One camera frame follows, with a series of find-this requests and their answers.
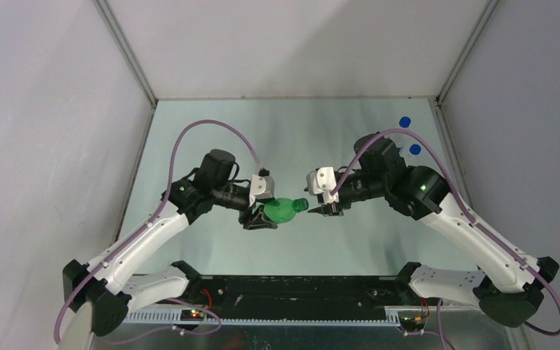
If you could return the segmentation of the green plastic bottle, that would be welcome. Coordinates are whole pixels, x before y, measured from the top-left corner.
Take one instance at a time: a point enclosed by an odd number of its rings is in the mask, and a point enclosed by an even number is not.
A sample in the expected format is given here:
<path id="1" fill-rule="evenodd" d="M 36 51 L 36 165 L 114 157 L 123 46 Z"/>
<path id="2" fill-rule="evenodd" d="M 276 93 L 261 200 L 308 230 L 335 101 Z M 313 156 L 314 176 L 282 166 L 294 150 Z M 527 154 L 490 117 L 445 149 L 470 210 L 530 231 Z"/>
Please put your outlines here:
<path id="1" fill-rule="evenodd" d="M 264 204 L 265 214 L 277 225 L 292 221 L 299 213 L 294 212 L 292 201 L 289 198 L 276 198 Z"/>

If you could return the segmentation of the green bottle cap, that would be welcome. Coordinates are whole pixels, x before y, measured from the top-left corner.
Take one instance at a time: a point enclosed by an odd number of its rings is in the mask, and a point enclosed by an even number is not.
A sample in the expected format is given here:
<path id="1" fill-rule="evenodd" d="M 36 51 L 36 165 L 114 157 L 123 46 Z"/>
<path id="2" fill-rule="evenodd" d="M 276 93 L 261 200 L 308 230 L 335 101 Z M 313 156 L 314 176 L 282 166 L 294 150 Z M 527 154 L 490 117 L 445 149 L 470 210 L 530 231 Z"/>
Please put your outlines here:
<path id="1" fill-rule="evenodd" d="M 293 208 L 294 212 L 296 212 L 296 213 L 308 211 L 309 202 L 306 198 L 294 199 L 292 201 L 292 208 Z"/>

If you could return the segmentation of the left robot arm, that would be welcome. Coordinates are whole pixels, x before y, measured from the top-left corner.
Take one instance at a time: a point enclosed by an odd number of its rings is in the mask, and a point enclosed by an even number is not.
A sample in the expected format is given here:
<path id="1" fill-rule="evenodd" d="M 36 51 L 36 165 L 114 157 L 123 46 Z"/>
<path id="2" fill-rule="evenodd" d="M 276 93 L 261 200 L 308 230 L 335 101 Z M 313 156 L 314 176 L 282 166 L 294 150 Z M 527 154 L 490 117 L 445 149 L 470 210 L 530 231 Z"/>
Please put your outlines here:
<path id="1" fill-rule="evenodd" d="M 265 168 L 244 181 L 234 179 L 239 170 L 235 157 L 213 149 L 201 164 L 183 178 L 170 182 L 158 207 L 128 236 L 86 263 L 72 260 L 63 268 L 66 308 L 78 312 L 90 307 L 90 331 L 105 336 L 126 316 L 168 298 L 194 303 L 201 283 L 181 268 L 135 278 L 135 272 L 176 234 L 191 226 L 214 206 L 235 210 L 247 230 L 277 228 L 263 210 L 273 201 L 275 182 Z"/>

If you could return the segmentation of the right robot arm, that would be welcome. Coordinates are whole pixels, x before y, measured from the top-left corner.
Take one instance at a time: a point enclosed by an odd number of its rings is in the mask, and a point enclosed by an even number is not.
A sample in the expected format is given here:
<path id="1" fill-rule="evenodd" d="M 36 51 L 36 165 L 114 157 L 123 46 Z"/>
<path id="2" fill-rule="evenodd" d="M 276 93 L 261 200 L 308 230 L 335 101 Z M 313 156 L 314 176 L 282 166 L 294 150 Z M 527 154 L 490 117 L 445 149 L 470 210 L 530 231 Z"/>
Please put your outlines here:
<path id="1" fill-rule="evenodd" d="M 408 262 L 395 278 L 396 298 L 413 305 L 421 298 L 456 301 L 480 309 L 510 328 L 526 324 L 543 302 L 546 284 L 559 264 L 533 257 L 485 223 L 435 169 L 410 166 L 395 143 L 370 134 L 354 144 L 354 161 L 344 170 L 321 167 L 308 174 L 307 191 L 317 214 L 340 216 L 354 203 L 383 198 L 397 213 L 441 233 L 477 266 L 441 270 Z"/>

